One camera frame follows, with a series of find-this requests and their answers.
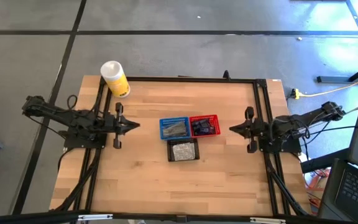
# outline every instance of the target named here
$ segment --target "yellow cable connector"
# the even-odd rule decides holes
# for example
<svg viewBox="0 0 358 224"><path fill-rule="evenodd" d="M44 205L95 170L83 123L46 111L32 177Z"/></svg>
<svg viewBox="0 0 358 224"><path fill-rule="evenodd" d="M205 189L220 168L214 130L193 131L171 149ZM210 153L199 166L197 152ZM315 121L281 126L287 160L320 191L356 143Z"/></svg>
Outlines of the yellow cable connector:
<svg viewBox="0 0 358 224"><path fill-rule="evenodd" d="M355 82L355 83L350 84L348 86L336 88L336 89L325 91L325 92L322 92L322 93L310 94L310 95L303 94L303 93L299 92L298 89L295 89L295 99L296 100L299 99L300 96L302 96L302 97L320 96L320 95L324 95L324 94L327 94L327 93L332 93L332 92L335 92L335 91L338 91L338 90L344 90L346 88L352 87L352 86L357 85L357 84L358 84L358 82Z"/></svg>

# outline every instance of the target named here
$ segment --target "small object in basket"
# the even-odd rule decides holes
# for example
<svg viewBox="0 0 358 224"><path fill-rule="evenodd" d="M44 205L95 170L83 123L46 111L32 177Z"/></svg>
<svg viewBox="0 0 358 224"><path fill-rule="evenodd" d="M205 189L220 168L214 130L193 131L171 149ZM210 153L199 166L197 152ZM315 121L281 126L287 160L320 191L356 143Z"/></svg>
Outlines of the small object in basket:
<svg viewBox="0 0 358 224"><path fill-rule="evenodd" d="M209 119L202 119L191 123L195 136L216 134L215 127L211 125Z"/></svg>
<svg viewBox="0 0 358 224"><path fill-rule="evenodd" d="M186 136L187 128L185 122L179 122L166 126L162 129L162 135L164 137L173 137L173 136Z"/></svg>
<svg viewBox="0 0 358 224"><path fill-rule="evenodd" d="M169 140L167 149L169 162L200 159L197 139Z"/></svg>
<svg viewBox="0 0 358 224"><path fill-rule="evenodd" d="M192 160L196 157L194 143L183 143L172 146L175 161Z"/></svg>

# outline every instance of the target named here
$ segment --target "red basket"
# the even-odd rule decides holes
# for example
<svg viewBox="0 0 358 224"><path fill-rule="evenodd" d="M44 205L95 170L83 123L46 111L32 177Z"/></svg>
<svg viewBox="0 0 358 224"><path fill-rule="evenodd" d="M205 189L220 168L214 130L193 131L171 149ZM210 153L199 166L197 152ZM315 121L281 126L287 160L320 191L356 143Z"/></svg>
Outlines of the red basket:
<svg viewBox="0 0 358 224"><path fill-rule="evenodd" d="M209 122L211 123L211 125L215 127L216 134L206 134L203 136L195 136L191 123L194 121L199 121L201 119L209 119ZM190 120L190 129L191 129L191 137L192 138L211 137L211 136L217 136L218 134L221 134L221 129L219 128L218 116L216 114L192 116L192 117L189 117L189 120Z"/></svg>

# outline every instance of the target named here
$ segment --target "plastic basket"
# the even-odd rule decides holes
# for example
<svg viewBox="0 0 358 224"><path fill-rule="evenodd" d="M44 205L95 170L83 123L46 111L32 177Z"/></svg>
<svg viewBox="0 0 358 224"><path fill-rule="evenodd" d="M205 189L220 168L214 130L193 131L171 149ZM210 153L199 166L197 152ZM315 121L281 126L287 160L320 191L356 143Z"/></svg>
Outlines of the plastic basket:
<svg viewBox="0 0 358 224"><path fill-rule="evenodd" d="M174 137L164 137L162 134L162 129L169 125L177 124L179 122L185 122L185 126L187 129L187 135L186 136L174 136ZM190 124L189 124L189 117L181 117L181 118L165 118L160 119L160 138L161 140L172 140L172 139L186 139L190 138Z"/></svg>
<svg viewBox="0 0 358 224"><path fill-rule="evenodd" d="M216 132L215 134L206 134L206 135L202 135L202 136L194 135L193 127L191 126L191 124L194 121L199 121L202 119L209 119L209 122L211 123L211 125L215 127L215 132ZM192 138L211 137L211 136L217 136L218 134L221 134L221 129L219 128L218 116L216 114L192 116L192 117L189 117L189 120L190 120L190 132L191 132Z"/></svg>

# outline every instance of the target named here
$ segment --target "blue basket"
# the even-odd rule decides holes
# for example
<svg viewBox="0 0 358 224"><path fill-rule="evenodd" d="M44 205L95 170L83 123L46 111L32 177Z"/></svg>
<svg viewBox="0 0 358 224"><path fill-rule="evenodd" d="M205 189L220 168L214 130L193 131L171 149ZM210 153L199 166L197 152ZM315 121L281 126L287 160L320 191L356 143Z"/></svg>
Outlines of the blue basket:
<svg viewBox="0 0 358 224"><path fill-rule="evenodd" d="M185 126L187 129L187 135L186 136L174 136L174 137L164 137L162 135L162 129L166 126L171 126L173 124L179 123L179 122L185 122ZM181 117L181 118L165 118L160 119L160 138L161 140L172 140L172 139L186 139L191 138L191 131L190 131L190 125L189 125L189 117Z"/></svg>

